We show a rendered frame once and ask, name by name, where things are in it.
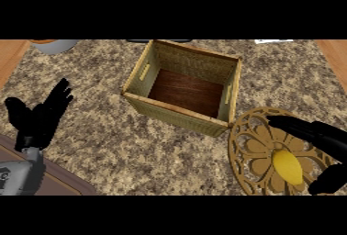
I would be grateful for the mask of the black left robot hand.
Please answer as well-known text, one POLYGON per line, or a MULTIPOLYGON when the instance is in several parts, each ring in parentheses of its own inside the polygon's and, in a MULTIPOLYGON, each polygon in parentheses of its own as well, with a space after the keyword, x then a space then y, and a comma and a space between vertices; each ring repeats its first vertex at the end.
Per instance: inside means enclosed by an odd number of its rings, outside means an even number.
POLYGON ((70 82, 61 79, 46 100, 30 109, 16 97, 5 101, 9 111, 9 123, 18 129, 15 150, 36 147, 43 150, 55 137, 58 123, 74 99, 70 82))

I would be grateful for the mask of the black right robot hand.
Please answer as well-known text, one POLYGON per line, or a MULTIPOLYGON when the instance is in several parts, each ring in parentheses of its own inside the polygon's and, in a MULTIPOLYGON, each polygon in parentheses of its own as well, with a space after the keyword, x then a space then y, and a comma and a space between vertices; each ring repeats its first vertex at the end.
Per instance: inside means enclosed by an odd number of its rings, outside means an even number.
POLYGON ((338 163, 329 165, 307 191, 334 194, 347 184, 347 132, 321 121, 307 122, 297 117, 267 116, 269 125, 307 141, 338 163))

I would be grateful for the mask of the yellow lemon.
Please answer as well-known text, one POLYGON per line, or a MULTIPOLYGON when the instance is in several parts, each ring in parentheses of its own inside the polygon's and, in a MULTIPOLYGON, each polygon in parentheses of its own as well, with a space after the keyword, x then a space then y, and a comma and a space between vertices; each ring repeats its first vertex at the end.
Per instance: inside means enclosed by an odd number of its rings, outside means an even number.
POLYGON ((290 151, 276 150, 273 153, 273 168, 282 179, 291 185, 300 185, 304 181, 301 164, 290 151))

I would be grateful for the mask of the round gold cutout placemat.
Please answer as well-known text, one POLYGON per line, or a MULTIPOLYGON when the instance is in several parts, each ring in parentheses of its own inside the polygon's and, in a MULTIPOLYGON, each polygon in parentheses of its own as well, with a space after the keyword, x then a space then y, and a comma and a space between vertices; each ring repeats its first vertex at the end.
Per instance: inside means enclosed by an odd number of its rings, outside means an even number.
POLYGON ((335 163, 312 144, 269 126, 266 116, 291 116, 275 107, 248 110, 238 118, 229 135, 229 161, 239 186, 250 196, 306 195, 310 183, 335 163), (273 152, 292 153, 303 167, 303 183, 288 183, 273 168, 273 152))

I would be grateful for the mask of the square wicker basket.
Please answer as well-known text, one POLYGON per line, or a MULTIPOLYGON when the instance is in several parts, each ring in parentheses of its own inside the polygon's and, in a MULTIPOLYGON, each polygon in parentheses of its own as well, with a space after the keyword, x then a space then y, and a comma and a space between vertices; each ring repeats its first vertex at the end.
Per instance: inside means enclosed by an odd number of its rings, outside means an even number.
POLYGON ((137 112, 211 137, 233 126, 242 58, 152 39, 124 83, 137 112))

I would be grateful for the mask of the brown wooden board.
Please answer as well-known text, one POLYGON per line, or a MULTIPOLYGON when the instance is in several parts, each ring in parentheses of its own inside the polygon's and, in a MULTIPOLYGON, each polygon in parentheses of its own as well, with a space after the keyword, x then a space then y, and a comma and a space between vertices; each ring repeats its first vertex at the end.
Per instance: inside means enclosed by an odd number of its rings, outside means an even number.
MULTIPOLYGON (((25 155, 15 148, 15 140, 0 134, 0 162, 24 161, 25 155)), ((61 166, 43 159, 46 173, 37 196, 93 196, 93 186, 61 166)))

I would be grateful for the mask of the grey pot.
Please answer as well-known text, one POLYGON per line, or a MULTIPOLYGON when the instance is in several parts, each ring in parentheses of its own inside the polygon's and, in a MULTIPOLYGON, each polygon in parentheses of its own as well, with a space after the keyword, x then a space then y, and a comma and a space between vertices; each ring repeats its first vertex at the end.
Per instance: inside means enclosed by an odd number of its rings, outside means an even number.
POLYGON ((38 51, 44 54, 53 55, 70 50, 78 40, 77 39, 33 39, 30 41, 38 51))

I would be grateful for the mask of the white flat object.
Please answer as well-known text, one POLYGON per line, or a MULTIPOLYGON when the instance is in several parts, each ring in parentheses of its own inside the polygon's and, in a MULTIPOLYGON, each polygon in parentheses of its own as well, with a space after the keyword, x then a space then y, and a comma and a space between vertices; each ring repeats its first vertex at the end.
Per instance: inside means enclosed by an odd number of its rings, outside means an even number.
POLYGON ((292 39, 256 39, 256 44, 294 42, 292 39))

